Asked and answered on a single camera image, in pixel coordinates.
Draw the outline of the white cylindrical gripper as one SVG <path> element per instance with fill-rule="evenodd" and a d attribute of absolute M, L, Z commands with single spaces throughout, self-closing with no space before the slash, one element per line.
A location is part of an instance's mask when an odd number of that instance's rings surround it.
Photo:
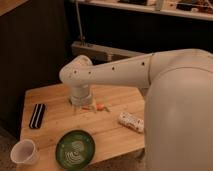
<path fill-rule="evenodd" d="M 71 87 L 70 101 L 75 106 L 86 106 L 92 103 L 93 95 L 89 85 Z"/>

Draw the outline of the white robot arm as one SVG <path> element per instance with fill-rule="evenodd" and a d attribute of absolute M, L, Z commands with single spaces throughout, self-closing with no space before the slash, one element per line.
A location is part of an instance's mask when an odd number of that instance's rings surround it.
<path fill-rule="evenodd" d="M 92 84 L 145 95 L 147 171 L 213 171 L 213 53 L 181 49 L 94 65 L 80 55 L 59 72 L 71 102 L 89 104 Z"/>

